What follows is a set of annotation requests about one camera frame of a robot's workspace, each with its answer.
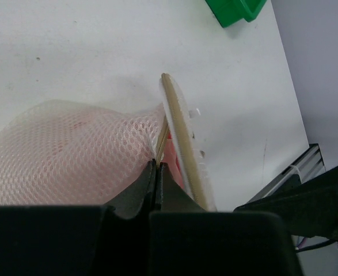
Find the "pink bra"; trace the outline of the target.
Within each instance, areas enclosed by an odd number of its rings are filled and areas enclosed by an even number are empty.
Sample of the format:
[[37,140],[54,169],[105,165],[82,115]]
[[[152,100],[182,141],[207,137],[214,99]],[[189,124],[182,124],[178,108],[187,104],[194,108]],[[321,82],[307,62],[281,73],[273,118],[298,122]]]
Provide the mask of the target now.
[[173,144],[171,134],[168,133],[166,138],[165,148],[164,148],[164,157],[162,159],[163,163],[166,163],[169,167],[169,171],[174,179],[174,181],[184,189],[183,178],[181,176],[181,169],[179,165],[178,156]]

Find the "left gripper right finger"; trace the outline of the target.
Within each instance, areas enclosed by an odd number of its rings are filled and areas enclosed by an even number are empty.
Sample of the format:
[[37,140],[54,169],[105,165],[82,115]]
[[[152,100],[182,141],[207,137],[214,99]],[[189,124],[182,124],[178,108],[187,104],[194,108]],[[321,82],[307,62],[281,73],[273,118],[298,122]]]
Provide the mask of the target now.
[[261,212],[205,212],[173,180],[157,174],[150,214],[150,275],[302,275],[282,220]]

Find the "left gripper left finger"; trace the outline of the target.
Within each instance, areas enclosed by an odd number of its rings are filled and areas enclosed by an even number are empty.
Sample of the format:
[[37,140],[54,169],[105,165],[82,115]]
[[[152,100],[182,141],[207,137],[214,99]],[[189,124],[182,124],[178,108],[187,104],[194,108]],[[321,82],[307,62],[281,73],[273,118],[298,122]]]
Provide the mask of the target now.
[[147,275],[156,163],[102,205],[0,206],[0,275]]

